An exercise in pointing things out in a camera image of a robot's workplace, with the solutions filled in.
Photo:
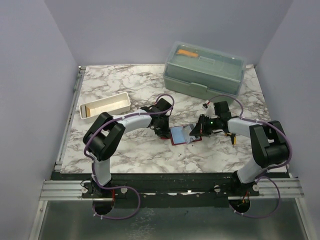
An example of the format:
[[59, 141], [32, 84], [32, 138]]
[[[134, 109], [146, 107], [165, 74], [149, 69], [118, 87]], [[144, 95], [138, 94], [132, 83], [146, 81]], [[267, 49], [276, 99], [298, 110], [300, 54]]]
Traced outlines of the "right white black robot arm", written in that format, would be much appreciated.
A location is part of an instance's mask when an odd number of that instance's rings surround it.
[[230, 191], [234, 195], [243, 195], [248, 190], [248, 184], [268, 170], [282, 167], [291, 160], [292, 147], [279, 121], [254, 121], [232, 116], [227, 101], [215, 102], [213, 108], [216, 118], [201, 114], [189, 135], [209, 136], [216, 130], [230, 136], [233, 145], [236, 135], [250, 139], [252, 158], [231, 177]]

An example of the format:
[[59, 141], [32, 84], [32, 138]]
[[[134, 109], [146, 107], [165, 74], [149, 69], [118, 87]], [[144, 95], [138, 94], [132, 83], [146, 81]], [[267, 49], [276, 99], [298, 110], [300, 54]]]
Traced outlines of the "red leather card holder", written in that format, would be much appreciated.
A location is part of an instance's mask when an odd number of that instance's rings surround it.
[[170, 129], [169, 139], [170, 139], [171, 144], [173, 146], [186, 144], [183, 133], [182, 133], [183, 126], [186, 126], [186, 125], [173, 126], [173, 127], [169, 128]]

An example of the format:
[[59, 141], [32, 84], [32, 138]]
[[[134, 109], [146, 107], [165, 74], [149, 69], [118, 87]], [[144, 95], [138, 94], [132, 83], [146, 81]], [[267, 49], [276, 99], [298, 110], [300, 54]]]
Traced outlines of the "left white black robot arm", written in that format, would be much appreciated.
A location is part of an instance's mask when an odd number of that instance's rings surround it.
[[170, 138], [169, 115], [174, 103], [158, 97], [155, 104], [144, 106], [126, 115], [110, 115], [101, 113], [83, 137], [84, 155], [91, 158], [93, 191], [101, 198], [107, 197], [111, 191], [109, 184], [110, 158], [116, 152], [124, 134], [148, 129], [154, 131], [161, 139]]

